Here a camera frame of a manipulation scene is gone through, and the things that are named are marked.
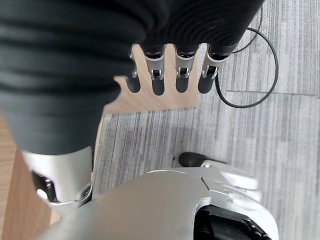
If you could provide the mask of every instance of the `black cover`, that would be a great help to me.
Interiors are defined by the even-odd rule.
[[[65,154],[95,141],[129,75],[133,43],[235,49],[262,0],[1,0],[0,106],[21,149]]]
[[[182,75],[181,77],[176,77],[175,88],[179,93],[184,93],[187,91],[189,85],[189,77]]]
[[[132,74],[130,74],[129,76],[127,76],[125,78],[125,82],[126,82],[126,85],[128,87],[128,89],[136,94],[140,91],[141,89],[141,84],[140,84],[140,80],[139,80],[139,77],[136,76],[136,77],[133,77]]]
[[[214,205],[199,209],[194,219],[194,240],[271,240],[251,218]]]
[[[198,82],[198,90],[202,94],[207,94],[210,92],[212,85],[214,84],[214,79],[212,76],[208,74],[205,78],[200,75],[199,82]]]
[[[165,92],[165,80],[160,79],[158,76],[152,80],[152,90],[155,95],[161,96]]]

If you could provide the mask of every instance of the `wooden surface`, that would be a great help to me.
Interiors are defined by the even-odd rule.
[[[0,233],[2,233],[16,145],[0,114]]]
[[[2,240],[31,240],[49,226],[51,209],[34,190],[29,170],[16,151]]]
[[[189,77],[189,87],[186,92],[176,90],[176,64],[175,50],[172,44],[168,44],[164,56],[164,94],[157,96],[152,90],[152,82],[148,72],[146,60],[141,48],[133,46],[133,55],[137,64],[137,72],[140,79],[141,90],[138,93],[129,91],[125,78],[115,77],[121,86],[120,96],[105,107],[107,114],[148,112],[153,110],[177,109],[196,107],[198,104],[198,77],[197,57],[194,60],[193,69]]]

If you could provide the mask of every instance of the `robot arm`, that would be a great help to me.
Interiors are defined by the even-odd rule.
[[[165,44],[175,45],[176,88],[184,92],[198,46],[207,43],[198,85],[207,93],[262,3],[2,0],[0,106],[38,195],[62,216],[91,199],[98,124],[120,93],[113,77],[137,82],[132,44],[143,49],[161,95]]]
[[[203,166],[156,170],[126,182],[37,239],[279,240],[254,178],[223,163]]]

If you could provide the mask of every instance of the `gray carpet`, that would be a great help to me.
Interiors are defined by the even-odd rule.
[[[274,94],[255,108],[230,108],[213,89],[199,95],[196,109],[105,116],[94,195],[147,171],[177,166],[180,153],[193,151],[257,176],[281,240],[319,239],[319,15],[319,0],[263,5],[261,30],[274,43],[280,74]],[[271,86],[273,74],[272,55],[258,39],[224,66],[223,92],[233,103],[252,103]]]

